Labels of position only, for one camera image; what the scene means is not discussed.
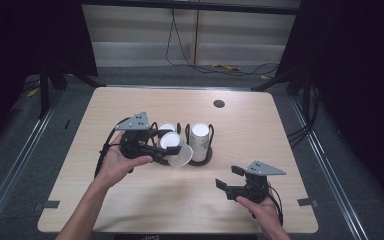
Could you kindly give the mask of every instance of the table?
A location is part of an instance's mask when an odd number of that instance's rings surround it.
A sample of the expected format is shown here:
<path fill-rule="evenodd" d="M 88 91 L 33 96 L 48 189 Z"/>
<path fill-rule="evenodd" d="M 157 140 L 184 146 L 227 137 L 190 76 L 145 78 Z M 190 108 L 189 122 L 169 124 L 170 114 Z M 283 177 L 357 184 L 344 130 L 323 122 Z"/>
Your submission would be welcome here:
<path fill-rule="evenodd" d="M 225 103 L 214 106 L 215 100 Z M 141 111 L 150 123 L 211 123 L 215 134 L 211 161 L 200 167 L 175 168 L 151 163 L 135 168 L 110 189 L 94 231 L 111 233 L 248 234 L 260 229 L 249 212 L 226 199 L 215 178 L 241 186 L 244 178 L 230 167 L 245 168 L 259 160 L 286 171 L 268 177 L 279 192 L 284 228 L 290 233 L 318 229 L 273 98 L 268 93 L 228 90 L 98 88 L 67 154 L 38 223 L 42 232 L 59 232 L 92 181 L 99 151 L 120 120 Z"/>

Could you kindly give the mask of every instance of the hand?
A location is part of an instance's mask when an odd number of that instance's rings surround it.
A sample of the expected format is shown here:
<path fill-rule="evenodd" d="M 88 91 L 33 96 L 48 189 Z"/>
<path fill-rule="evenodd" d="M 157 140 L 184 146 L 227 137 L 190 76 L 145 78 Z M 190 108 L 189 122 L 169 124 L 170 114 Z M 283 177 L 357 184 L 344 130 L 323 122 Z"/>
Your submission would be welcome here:
<path fill-rule="evenodd" d="M 266 197 L 261 203 L 254 203 L 242 196 L 238 196 L 236 201 L 255 215 L 263 235 L 268 239 L 290 239 L 280 225 L 276 205 L 269 197 Z"/>
<path fill-rule="evenodd" d="M 122 132 L 110 143 L 111 146 L 105 155 L 101 169 L 95 178 L 103 187 L 110 188 L 121 181 L 134 167 L 152 162 L 151 156 L 141 156 L 135 159 L 127 159 L 120 151 Z"/>

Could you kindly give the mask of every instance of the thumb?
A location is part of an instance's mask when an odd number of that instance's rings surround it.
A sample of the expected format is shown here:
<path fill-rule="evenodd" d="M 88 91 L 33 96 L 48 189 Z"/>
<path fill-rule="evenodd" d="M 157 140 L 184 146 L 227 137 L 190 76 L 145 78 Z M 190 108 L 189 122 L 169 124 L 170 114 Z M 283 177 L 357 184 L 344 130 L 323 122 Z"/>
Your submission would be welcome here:
<path fill-rule="evenodd" d="M 147 163 L 150 163 L 152 162 L 152 157 L 151 156 L 140 156 L 140 157 L 137 157 L 135 159 L 132 159 L 130 161 L 131 165 L 132 165 L 132 168 L 134 167 L 138 167 L 138 166 L 142 166 L 142 165 L 145 165 Z"/>
<path fill-rule="evenodd" d="M 256 211 L 258 211 L 258 205 L 256 203 L 252 202 L 251 200 L 249 200 L 248 198 L 238 196 L 236 198 L 236 201 L 254 214 Z"/>

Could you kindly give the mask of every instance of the person's right arm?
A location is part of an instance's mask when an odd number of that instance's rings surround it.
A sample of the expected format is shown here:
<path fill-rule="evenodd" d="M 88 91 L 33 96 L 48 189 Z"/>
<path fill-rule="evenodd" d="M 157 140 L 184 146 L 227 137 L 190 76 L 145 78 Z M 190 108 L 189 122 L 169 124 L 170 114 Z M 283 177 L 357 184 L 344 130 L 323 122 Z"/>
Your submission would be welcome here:
<path fill-rule="evenodd" d="M 266 197 L 261 203 L 254 203 L 247 198 L 237 197 L 236 201 L 255 215 L 264 236 L 270 240 L 290 240 L 290 237 L 280 225 L 276 205 Z"/>

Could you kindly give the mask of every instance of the person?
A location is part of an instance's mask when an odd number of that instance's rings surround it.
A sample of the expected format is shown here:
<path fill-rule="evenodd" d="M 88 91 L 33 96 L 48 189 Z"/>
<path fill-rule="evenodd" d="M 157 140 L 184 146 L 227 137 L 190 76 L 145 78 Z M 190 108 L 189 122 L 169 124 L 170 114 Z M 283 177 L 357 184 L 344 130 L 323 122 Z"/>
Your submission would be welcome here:
<path fill-rule="evenodd" d="M 63 239 L 89 239 L 108 190 L 121 181 L 134 167 L 152 162 L 151 156 L 127 159 L 121 154 L 119 145 L 122 132 L 110 143 L 104 162 L 96 178 L 90 183 L 79 204 L 57 236 Z M 256 216 L 263 235 L 270 240 L 290 239 L 280 225 L 276 207 L 270 198 L 260 204 L 244 197 L 236 201 Z"/>

